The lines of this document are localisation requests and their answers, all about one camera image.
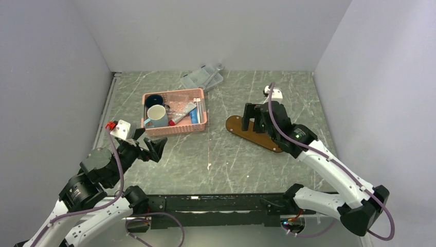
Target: orange wire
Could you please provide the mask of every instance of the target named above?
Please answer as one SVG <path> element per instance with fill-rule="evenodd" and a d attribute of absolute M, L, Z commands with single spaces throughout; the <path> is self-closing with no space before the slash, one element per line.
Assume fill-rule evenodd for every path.
<path fill-rule="evenodd" d="M 303 210 L 300 209 L 300 211 L 298 212 L 297 216 L 293 217 L 293 218 L 289 218 L 288 221 L 294 221 L 296 219 L 298 219 L 298 217 L 300 217 L 300 215 L 303 213 Z"/>

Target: table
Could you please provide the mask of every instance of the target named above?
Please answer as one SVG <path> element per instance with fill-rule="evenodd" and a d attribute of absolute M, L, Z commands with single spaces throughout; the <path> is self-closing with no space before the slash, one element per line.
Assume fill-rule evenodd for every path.
<path fill-rule="evenodd" d="M 183 89 L 178 81 L 188 73 L 122 73 L 110 119 L 140 126 L 143 94 Z M 147 194 L 259 193 L 284 192 L 300 183 L 314 190 L 334 191 L 312 168 L 289 154 L 271 152 L 225 128 L 227 117 L 242 116 L 245 103 L 263 102 L 262 90 L 275 81 L 291 121 L 308 126 L 335 154 L 312 73 L 224 70 L 221 75 L 224 82 L 205 93 L 206 130 L 168 136 L 161 161 L 137 160 L 124 175 L 125 187 L 138 185 Z"/>

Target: mug handle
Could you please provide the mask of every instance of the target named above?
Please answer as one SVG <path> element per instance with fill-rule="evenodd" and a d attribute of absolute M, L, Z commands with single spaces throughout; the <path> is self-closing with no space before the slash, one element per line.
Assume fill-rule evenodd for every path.
<path fill-rule="evenodd" d="M 149 119 L 149 118 L 147 118 L 147 119 L 144 121 L 144 128 L 154 128 L 153 125 L 151 125 L 151 126 L 146 126 L 146 124 L 147 124 L 148 122 L 150 122 L 150 121 L 151 121 L 151 119 Z"/>

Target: blue tube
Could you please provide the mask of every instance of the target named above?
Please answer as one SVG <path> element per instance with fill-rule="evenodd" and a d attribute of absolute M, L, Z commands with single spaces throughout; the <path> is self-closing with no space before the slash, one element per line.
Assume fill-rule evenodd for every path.
<path fill-rule="evenodd" d="M 197 124 L 198 118 L 197 118 L 197 108 L 189 112 L 189 116 L 191 116 L 191 123 Z"/>

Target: gray wall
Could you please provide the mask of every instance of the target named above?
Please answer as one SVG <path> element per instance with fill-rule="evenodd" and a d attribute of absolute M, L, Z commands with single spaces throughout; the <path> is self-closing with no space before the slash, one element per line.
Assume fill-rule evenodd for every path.
<path fill-rule="evenodd" d="M 75 0 L 112 71 L 314 70 L 351 0 Z"/>
<path fill-rule="evenodd" d="M 29 239 L 79 169 L 111 76 L 72 1 L 2 1 L 1 246 Z"/>
<path fill-rule="evenodd" d="M 435 1 L 354 0 L 315 70 L 341 160 L 391 191 L 375 246 L 435 245 L 435 40 Z"/>

